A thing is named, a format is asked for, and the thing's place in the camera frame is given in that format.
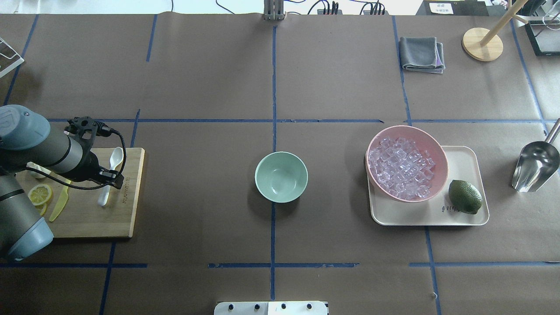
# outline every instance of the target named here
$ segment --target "metal clamp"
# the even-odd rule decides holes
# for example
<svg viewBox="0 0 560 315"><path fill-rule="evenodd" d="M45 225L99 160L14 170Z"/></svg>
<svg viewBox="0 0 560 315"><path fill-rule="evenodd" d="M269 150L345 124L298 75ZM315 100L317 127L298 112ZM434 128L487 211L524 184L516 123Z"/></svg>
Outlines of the metal clamp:
<svg viewBox="0 0 560 315"><path fill-rule="evenodd" d="M284 20L284 0L264 0L265 20Z"/></svg>

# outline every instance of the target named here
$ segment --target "pink bowl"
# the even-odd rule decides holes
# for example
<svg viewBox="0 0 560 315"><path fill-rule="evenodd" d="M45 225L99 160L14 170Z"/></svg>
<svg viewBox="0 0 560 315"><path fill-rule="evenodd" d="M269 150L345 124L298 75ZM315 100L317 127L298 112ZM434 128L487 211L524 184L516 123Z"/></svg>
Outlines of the pink bowl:
<svg viewBox="0 0 560 315"><path fill-rule="evenodd" d="M392 194L389 194L386 190L383 189L381 185L378 184L377 179L375 178L374 174L372 174L369 168L369 154L370 150L378 147L379 141L384 138L391 138L397 139L398 137L403 137L406 139L412 139L416 141L416 147L420 152L424 152L427 150L430 153L432 160L436 163L436 165L432 168L433 178L431 179L432 188L430 188L430 195L426 198L419 198L413 200L404 200L401 198L397 198ZM426 200L430 200L435 195L437 195L441 190L444 188L445 183L447 182L447 156L441 145L427 132L424 130L418 129L412 126L392 126L389 128L385 128L380 131L375 137L371 140L370 145L367 147L366 151L366 170L367 170L367 177L370 179L370 182L375 186L375 189L378 191L382 191L384 194L389 196L390 198L400 201L400 202L422 202Z"/></svg>

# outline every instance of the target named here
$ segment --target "black electrical cable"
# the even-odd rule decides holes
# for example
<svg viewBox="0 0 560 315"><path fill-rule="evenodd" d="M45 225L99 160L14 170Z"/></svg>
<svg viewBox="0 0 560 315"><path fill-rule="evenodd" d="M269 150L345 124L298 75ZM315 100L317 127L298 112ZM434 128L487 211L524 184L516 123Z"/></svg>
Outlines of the black electrical cable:
<svg viewBox="0 0 560 315"><path fill-rule="evenodd" d="M360 10L360 14L358 14L358 15L362 15L363 9L364 9L364 8L366 7L366 5L368 5L368 4L371 6L370 15L373 14L373 11L374 11L374 4L371 3L371 2L367 2L366 4L363 5L362 9Z"/></svg>
<svg viewBox="0 0 560 315"><path fill-rule="evenodd" d="M319 1L315 2L315 3L311 6L311 8L309 9L309 12L307 13L308 15L311 13L311 10L313 10L313 8L314 8L317 4L319 4L319 2L321 2L321 3L323 4L323 14L325 14L325 10L326 10L325 2L326 2L326 5L329 6L329 10L330 10L330 4L329 4L329 2L328 2L327 0L319 0Z"/></svg>
<svg viewBox="0 0 560 315"><path fill-rule="evenodd" d="M377 0L377 2L375 3L374 14L375 15L384 15L385 14L385 6L383 5L383 3L379 2L379 0Z"/></svg>
<svg viewBox="0 0 560 315"><path fill-rule="evenodd" d="M84 190L84 191L91 191L91 190L94 190L94 189L103 188L103 187L105 187L105 186L107 186L107 185L109 185L109 184L111 184L111 183L114 183L115 180L116 180L116 178L119 177L121 174L123 174L124 165L127 163L127 148L126 148L126 146L125 146L125 144L124 144L124 137L123 137L123 135L121 135L120 132L118 132L118 131L116 131L116 130L114 130L114 129L111 130L111 133L114 133L115 135L119 136L119 138L120 138L120 143L121 143L122 148L123 148L123 165L120 167L120 171L119 171L119 173L115 176L115 178L113 178L113 180L111 180L111 181L109 181L109 182L107 182L107 183L105 183L105 184L102 184L102 185L99 185L99 186L94 186L94 187L74 186L74 185L68 184L68 183L66 183L66 182L64 182L64 181L62 181L62 180L60 180L60 179L58 179L58 178L56 178L56 177L53 177L53 176L51 176L51 175L49 175L49 174L47 174L47 173L45 173L45 172L43 172L43 171L40 171L40 170L37 170L37 169L34 169L34 168L30 168L30 167L27 167L27 166L25 167L25 169L26 169L26 170L30 170L30 171L32 171L32 172L39 173L39 174L41 174L41 175L43 175L43 176L45 176L45 177L48 177L48 178L54 180L55 182L57 182L57 183L59 183L59 184L63 184L64 186L68 186L68 187L74 188L74 189L81 189L81 190Z"/></svg>
<svg viewBox="0 0 560 315"><path fill-rule="evenodd" d="M222 9L226 10L227 12L231 13L231 14L235 14L233 12L231 12L228 8L223 7L221 4L218 3L218 0L216 0L216 4L218 5L218 7L221 7Z"/></svg>

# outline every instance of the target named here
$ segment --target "lemon slice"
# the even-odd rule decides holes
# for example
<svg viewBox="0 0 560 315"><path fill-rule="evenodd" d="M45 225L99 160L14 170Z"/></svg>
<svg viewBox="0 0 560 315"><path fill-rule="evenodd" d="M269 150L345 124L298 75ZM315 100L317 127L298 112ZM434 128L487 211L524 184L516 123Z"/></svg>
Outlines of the lemon slice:
<svg viewBox="0 0 560 315"><path fill-rule="evenodd" d="M44 204L40 205L40 206L35 206L35 208L37 209L37 211L39 212L40 216L43 216L46 212L46 207L47 207L47 203L45 202Z"/></svg>
<svg viewBox="0 0 560 315"><path fill-rule="evenodd" d="M47 184L39 184L33 187L27 196L31 200L34 206L40 206L53 196L53 191L50 189L50 186Z"/></svg>

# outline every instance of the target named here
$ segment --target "white plastic spoon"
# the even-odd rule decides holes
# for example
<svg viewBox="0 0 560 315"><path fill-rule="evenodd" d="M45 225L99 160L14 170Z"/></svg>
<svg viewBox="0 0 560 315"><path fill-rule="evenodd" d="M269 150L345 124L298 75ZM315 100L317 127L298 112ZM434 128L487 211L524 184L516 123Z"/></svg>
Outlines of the white plastic spoon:
<svg viewBox="0 0 560 315"><path fill-rule="evenodd" d="M110 170L115 170L117 166L119 166L123 162L123 148L116 147L111 154L111 158L109 159L109 163L111 165ZM107 185L102 188L101 195L99 195L99 199L97 200L97 204L101 207L107 204L107 200L109 199L109 190L111 186Z"/></svg>

